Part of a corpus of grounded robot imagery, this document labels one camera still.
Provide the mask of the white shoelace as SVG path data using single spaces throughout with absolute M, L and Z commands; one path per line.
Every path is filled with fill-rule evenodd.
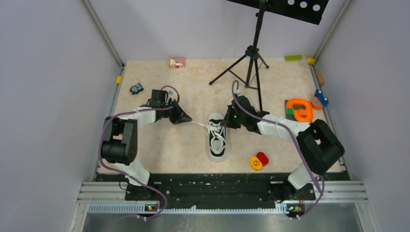
M 207 124 L 193 122 L 202 127 L 203 132 L 209 136 L 209 149 L 213 155 L 219 155 L 225 152 L 226 129 L 222 126 L 221 119 L 210 119 Z

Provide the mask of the black white canvas sneaker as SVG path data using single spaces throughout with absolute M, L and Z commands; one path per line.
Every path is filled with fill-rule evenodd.
M 213 112 L 208 117 L 209 151 L 212 161 L 223 161 L 227 154 L 226 127 L 221 123 L 224 116 Z

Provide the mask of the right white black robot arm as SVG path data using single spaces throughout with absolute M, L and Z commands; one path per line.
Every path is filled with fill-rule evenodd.
M 325 121 L 298 122 L 256 111 L 244 95 L 234 94 L 221 125 L 231 129 L 245 127 L 250 132 L 276 136 L 295 144 L 302 164 L 291 172 L 288 183 L 283 186 L 289 199 L 297 199 L 308 182 L 317 183 L 316 177 L 324 175 L 345 153 Z

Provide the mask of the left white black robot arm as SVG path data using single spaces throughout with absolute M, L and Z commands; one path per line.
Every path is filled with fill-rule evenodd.
M 148 182 L 150 172 L 136 157 L 138 130 L 162 118 L 174 125 L 192 121 L 179 106 L 179 97 L 174 99 L 162 89 L 152 90 L 151 98 L 138 109 L 107 117 L 104 121 L 99 151 L 101 165 L 125 175 L 131 185 L 137 186 L 136 192 L 144 200 L 154 196 L 155 187 Z

